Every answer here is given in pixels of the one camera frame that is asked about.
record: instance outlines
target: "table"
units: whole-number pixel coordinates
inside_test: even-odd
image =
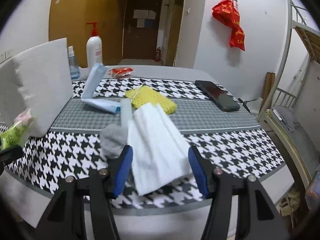
[[[134,69],[134,76],[137,77],[182,81],[206,80],[217,83],[207,73],[194,69],[162,66],[134,66]],[[80,79],[87,76],[88,70],[81,70]],[[260,181],[274,203],[281,200],[293,184],[293,178],[286,165],[281,165],[269,175],[262,176]],[[52,196],[10,171],[5,171],[0,177],[0,189],[12,208],[33,227],[36,227]],[[122,239],[200,239],[209,205],[210,201],[204,200],[183,205],[183,208],[176,211],[173,208],[167,212],[167,208],[164,208],[162,212],[150,212],[148,215],[115,212],[115,221]],[[234,235],[236,231],[237,197],[233,197],[232,205],[229,236]],[[88,206],[85,221],[88,239],[93,239]]]

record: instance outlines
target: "electrical outlet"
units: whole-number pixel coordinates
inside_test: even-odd
[[[5,61],[5,52],[0,54],[0,63]]]
[[[5,52],[5,59],[9,59],[12,57],[12,49],[9,49]]]

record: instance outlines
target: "white paper notice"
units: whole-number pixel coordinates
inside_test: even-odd
[[[144,28],[144,19],[137,19],[137,28]]]
[[[133,18],[134,19],[148,19],[148,10],[134,10]]]
[[[148,19],[154,20],[155,18],[156,18],[156,13],[150,10],[148,13]]]

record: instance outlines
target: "fire extinguisher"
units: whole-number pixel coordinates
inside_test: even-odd
[[[161,60],[161,47],[156,49],[155,62],[159,62]]]

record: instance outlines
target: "houndstooth tablecloth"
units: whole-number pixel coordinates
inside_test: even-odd
[[[178,108],[170,118],[178,130],[190,145],[197,146],[202,157],[225,172],[238,177],[254,174],[263,179],[284,165],[279,151],[254,116],[242,106],[237,112],[219,110],[193,82],[146,78],[103,79],[94,96],[120,100],[125,91],[142,84],[175,101]],[[8,166],[20,178],[52,194],[65,177],[84,178],[93,170],[108,165],[101,154],[99,132],[110,123],[119,124],[120,116],[83,105],[80,96],[84,85],[85,81],[73,82],[73,98],[51,129],[43,138],[30,138],[23,149],[24,157]],[[6,129],[0,123],[0,133]],[[203,200],[193,177],[178,179],[145,196],[138,196],[128,180],[123,194],[112,200],[112,205],[115,209],[148,214],[150,209],[169,210],[183,206],[186,210],[185,205]]]

